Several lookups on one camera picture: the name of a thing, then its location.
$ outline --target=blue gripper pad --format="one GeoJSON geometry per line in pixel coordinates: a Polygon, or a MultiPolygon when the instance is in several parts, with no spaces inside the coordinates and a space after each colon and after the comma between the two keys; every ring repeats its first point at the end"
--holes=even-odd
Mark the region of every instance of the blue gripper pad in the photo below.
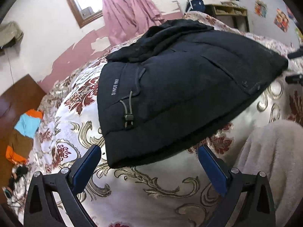
{"type": "Polygon", "coordinates": [[[226,175],[204,146],[198,149],[198,158],[215,190],[224,197],[228,191],[226,175]]]}
{"type": "Polygon", "coordinates": [[[71,167],[69,182],[72,184],[73,195],[84,191],[90,177],[93,175],[101,159],[101,148],[92,146],[82,158],[79,158],[71,167]]]}

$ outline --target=white wall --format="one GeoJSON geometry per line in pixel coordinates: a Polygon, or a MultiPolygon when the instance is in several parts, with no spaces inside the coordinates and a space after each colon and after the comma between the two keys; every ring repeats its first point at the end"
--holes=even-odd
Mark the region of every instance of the white wall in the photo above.
{"type": "Polygon", "coordinates": [[[255,1],[256,0],[240,0],[240,5],[248,9],[250,32],[273,38],[287,45],[293,43],[294,47],[299,47],[299,40],[294,31],[295,24],[292,20],[290,20],[286,33],[274,24],[277,8],[287,15],[286,5],[283,0],[261,0],[267,4],[266,18],[259,17],[254,13],[255,1]]]}
{"type": "MultiPolygon", "coordinates": [[[[154,0],[160,11],[174,13],[176,0],[154,0]]],[[[185,9],[186,0],[177,0],[185,9]]],[[[205,3],[220,3],[223,0],[204,0],[205,3]]],[[[99,18],[79,28],[66,0],[17,0],[3,23],[16,21],[24,31],[20,52],[8,49],[12,74],[16,82],[26,74],[35,81],[51,73],[53,62],[71,45],[87,33],[104,26],[99,18]]],[[[12,85],[7,55],[0,57],[0,94],[12,85]]]]}

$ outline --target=wall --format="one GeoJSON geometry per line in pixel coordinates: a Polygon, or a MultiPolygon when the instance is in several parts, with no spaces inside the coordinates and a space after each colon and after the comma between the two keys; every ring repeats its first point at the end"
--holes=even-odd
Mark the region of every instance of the wall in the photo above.
{"type": "MultiPolygon", "coordinates": [[[[187,2],[153,1],[166,19],[180,18],[187,2]]],[[[220,1],[224,0],[204,0],[206,4],[220,1]]],[[[101,56],[110,46],[103,18],[80,29],[66,0],[17,0],[3,23],[9,21],[19,24],[24,38],[20,49],[10,48],[0,57],[0,94],[13,84],[8,58],[15,82],[29,73],[47,92],[56,80],[101,56]]]]}
{"type": "Polygon", "coordinates": [[[299,40],[294,31],[296,26],[292,20],[290,20],[286,33],[274,24],[277,8],[287,15],[286,5],[283,0],[261,0],[267,4],[266,18],[259,17],[254,13],[255,1],[256,0],[240,0],[240,5],[248,9],[250,32],[273,38],[287,45],[293,43],[294,47],[299,47],[299,40]]]}

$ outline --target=wooden furniture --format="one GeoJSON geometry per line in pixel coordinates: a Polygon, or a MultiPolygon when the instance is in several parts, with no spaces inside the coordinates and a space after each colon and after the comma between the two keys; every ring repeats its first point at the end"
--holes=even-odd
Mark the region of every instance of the wooden furniture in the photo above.
{"type": "Polygon", "coordinates": [[[13,164],[5,157],[10,133],[20,115],[29,109],[37,109],[43,96],[45,92],[29,75],[0,96],[0,187],[7,186],[12,174],[13,164]]]}
{"type": "Polygon", "coordinates": [[[245,19],[246,32],[249,32],[247,9],[245,8],[219,5],[219,4],[209,4],[209,5],[205,5],[205,13],[216,19],[217,16],[231,16],[234,23],[234,28],[236,29],[238,29],[237,18],[242,17],[245,19]]]}

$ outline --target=wooden headboard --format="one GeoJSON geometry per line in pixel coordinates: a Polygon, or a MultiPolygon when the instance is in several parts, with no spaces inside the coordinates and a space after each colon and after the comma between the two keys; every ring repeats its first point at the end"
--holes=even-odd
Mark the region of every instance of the wooden headboard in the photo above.
{"type": "Polygon", "coordinates": [[[26,75],[0,96],[0,187],[7,186],[13,164],[5,157],[9,136],[20,115],[37,109],[45,92],[26,75]]]}

